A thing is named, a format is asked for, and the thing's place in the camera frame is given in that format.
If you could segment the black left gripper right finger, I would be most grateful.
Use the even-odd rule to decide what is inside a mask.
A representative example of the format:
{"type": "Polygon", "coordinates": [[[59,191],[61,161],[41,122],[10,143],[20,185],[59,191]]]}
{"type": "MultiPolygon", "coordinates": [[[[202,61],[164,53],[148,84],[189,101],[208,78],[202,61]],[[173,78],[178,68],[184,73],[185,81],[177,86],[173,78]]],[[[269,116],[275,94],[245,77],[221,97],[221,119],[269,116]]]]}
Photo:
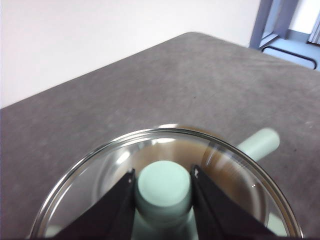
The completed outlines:
{"type": "Polygon", "coordinates": [[[200,240],[275,240],[277,236],[232,201],[198,166],[191,171],[192,203],[200,240]]]}

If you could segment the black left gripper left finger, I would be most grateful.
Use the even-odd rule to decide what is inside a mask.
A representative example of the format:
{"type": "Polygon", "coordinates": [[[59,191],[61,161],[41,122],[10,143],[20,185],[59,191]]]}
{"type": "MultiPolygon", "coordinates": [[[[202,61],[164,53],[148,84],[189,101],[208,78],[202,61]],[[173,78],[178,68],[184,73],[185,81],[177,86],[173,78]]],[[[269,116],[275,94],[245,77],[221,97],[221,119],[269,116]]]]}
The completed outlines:
{"type": "Polygon", "coordinates": [[[53,238],[130,240],[136,208],[135,183],[135,170],[131,169],[100,200],[53,238]]]}

